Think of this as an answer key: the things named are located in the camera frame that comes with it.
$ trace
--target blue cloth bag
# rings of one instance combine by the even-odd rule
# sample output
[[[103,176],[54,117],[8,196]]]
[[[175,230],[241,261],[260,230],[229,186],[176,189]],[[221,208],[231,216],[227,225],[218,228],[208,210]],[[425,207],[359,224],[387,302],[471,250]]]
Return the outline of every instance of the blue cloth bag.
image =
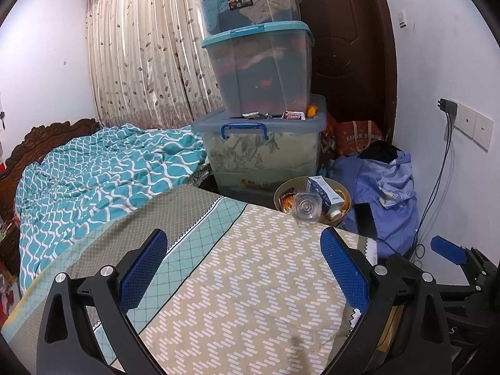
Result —
[[[387,244],[400,254],[411,248],[418,217],[409,153],[398,151],[397,159],[390,164],[342,156],[331,162],[327,175],[346,187],[354,204],[370,204],[378,232],[375,239],[379,258],[388,258],[394,253]],[[354,208],[340,228],[358,232]]]

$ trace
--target bowl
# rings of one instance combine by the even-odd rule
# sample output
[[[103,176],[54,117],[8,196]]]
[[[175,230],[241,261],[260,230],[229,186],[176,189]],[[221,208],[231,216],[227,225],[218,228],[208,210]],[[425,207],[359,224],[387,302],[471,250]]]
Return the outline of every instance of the bowl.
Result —
[[[295,179],[289,180],[288,182],[285,182],[281,186],[279,186],[278,190],[274,193],[274,207],[276,207],[276,210],[281,211],[281,205],[279,203],[279,198],[281,197],[282,194],[285,192],[289,191],[290,189],[294,188],[295,192],[300,192],[300,191],[306,191],[306,185],[308,182],[309,176],[303,176],[303,177],[296,177]],[[328,183],[328,185],[333,189],[341,190],[343,193],[346,195],[346,201],[349,205],[347,212],[341,216],[336,218],[333,221],[319,221],[319,223],[329,225],[330,227],[337,227],[343,219],[346,217],[346,214],[349,213],[351,210],[351,206],[353,205],[353,201],[351,199],[351,195],[347,191],[347,189],[342,186],[339,182],[336,182],[335,180],[324,178],[324,180]]]

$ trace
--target floral curtain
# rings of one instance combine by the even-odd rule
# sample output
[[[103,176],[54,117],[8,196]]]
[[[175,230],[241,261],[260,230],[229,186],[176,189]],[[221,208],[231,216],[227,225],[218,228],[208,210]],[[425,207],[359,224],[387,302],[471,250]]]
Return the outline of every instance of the floral curtain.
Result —
[[[223,105],[198,0],[88,0],[92,87],[103,125],[179,128]]]

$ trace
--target carved wooden headboard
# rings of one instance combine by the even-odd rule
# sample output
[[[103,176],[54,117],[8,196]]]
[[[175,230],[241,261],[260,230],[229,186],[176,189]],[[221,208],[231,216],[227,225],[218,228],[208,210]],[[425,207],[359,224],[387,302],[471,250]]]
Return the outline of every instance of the carved wooden headboard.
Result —
[[[12,155],[6,160],[6,170],[0,173],[0,215],[3,221],[8,223],[13,218],[16,190],[28,165],[40,163],[54,148],[67,144],[73,138],[92,135],[98,129],[99,123],[88,118],[73,125],[66,121],[56,122],[48,127],[34,127],[24,141],[14,148]]]

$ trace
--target beige patterned sheet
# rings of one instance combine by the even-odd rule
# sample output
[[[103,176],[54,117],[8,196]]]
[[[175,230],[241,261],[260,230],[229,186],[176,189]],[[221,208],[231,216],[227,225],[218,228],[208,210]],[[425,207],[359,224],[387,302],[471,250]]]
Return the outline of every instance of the beige patterned sheet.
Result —
[[[248,205],[141,339],[169,375],[320,374],[346,305],[321,253],[325,228]]]

